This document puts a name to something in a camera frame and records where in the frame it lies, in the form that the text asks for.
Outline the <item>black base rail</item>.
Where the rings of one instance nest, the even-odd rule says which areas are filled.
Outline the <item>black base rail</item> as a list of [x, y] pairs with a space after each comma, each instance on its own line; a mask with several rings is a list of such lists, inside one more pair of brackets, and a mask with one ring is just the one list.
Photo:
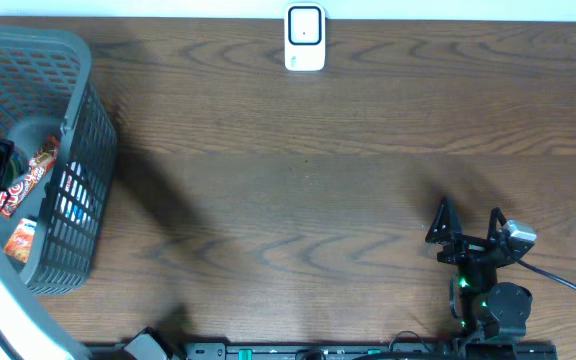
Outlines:
[[404, 341], [393, 345], [255, 345], [219, 342], [161, 345], [152, 339], [131, 344], [92, 346], [94, 359], [133, 360], [351, 360], [351, 359], [488, 359], [488, 360], [556, 360], [552, 345], [469, 345], [465, 350], [452, 350], [446, 344], [426, 344]]

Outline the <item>white barcode scanner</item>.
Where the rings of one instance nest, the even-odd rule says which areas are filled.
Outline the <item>white barcode scanner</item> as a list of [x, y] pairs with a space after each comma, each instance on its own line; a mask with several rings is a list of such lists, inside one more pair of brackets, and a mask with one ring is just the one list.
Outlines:
[[288, 71], [314, 72], [325, 66], [326, 12], [314, 2], [293, 3], [284, 13], [284, 65]]

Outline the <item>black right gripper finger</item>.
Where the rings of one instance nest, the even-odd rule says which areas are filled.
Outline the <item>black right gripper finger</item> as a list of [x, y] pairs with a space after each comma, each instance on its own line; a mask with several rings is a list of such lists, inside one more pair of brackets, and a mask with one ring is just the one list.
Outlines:
[[425, 242], [430, 244], [453, 243], [462, 234], [462, 226], [454, 202], [444, 197], [427, 232]]
[[499, 207], [495, 207], [490, 212], [487, 238], [489, 240], [495, 240], [498, 232], [498, 226], [503, 227], [507, 223], [507, 219], [504, 216], [502, 210]]

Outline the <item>red Top chocolate bar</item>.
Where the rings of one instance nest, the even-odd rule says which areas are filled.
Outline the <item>red Top chocolate bar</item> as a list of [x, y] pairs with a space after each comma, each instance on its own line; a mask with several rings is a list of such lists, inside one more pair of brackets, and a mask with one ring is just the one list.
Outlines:
[[49, 135], [39, 150], [28, 161], [28, 171], [15, 180], [6, 190], [0, 192], [0, 215], [11, 218], [23, 200], [54, 167], [60, 141]]

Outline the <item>grey plastic basket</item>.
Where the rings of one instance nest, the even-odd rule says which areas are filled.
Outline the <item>grey plastic basket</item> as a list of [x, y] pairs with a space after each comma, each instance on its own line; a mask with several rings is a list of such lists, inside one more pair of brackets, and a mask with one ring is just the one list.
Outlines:
[[[0, 215], [5, 245], [21, 219], [37, 223], [26, 263], [7, 256], [35, 294], [66, 294], [92, 269], [117, 155], [117, 135], [90, 80], [91, 52], [77, 35], [0, 26], [0, 138], [28, 160], [49, 135], [60, 141], [54, 167], [11, 218]], [[70, 162], [87, 170], [90, 221], [76, 225], [60, 213], [61, 177]]]

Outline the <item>orange snack packet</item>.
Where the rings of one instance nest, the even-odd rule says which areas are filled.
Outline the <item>orange snack packet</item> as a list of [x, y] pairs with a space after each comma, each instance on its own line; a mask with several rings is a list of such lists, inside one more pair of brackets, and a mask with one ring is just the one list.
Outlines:
[[37, 223], [23, 218], [12, 232], [4, 246], [4, 253], [12, 258], [26, 263], [29, 259]]

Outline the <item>white Panadol medicine box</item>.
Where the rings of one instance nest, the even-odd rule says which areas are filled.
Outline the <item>white Panadol medicine box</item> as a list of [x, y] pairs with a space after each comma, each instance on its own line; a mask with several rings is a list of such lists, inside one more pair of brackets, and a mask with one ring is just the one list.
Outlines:
[[90, 221], [88, 211], [92, 200], [85, 188], [86, 180], [87, 170], [78, 162], [70, 162], [60, 182], [60, 189], [66, 193], [66, 196], [58, 201], [60, 213], [81, 226]]

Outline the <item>green lid jar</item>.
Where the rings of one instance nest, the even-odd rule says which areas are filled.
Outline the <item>green lid jar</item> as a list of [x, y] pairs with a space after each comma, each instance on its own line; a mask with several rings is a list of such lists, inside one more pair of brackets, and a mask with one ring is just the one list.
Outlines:
[[28, 157], [18, 148], [14, 148], [6, 165], [4, 184], [6, 186], [13, 185], [19, 177], [28, 171], [28, 167]]

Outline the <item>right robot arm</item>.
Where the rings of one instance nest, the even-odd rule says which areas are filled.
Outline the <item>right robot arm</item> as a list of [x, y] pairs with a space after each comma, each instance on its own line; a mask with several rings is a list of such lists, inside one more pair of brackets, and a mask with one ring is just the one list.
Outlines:
[[450, 293], [458, 296], [460, 303], [453, 303], [451, 312], [463, 321], [473, 339], [525, 336], [532, 294], [522, 286], [500, 282], [497, 270], [522, 258], [536, 239], [531, 226], [506, 219], [499, 208], [491, 210], [486, 237], [467, 235], [452, 200], [445, 197], [440, 201], [425, 241], [442, 247], [437, 253], [439, 262], [457, 267]]

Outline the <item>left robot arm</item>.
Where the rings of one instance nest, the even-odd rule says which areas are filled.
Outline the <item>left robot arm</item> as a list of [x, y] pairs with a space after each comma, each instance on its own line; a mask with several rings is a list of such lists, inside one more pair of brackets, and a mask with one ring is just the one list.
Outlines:
[[[0, 140], [0, 191], [14, 144]], [[22, 283], [0, 244], [0, 359], [174, 359], [150, 328], [126, 343], [86, 346], [60, 327]]]

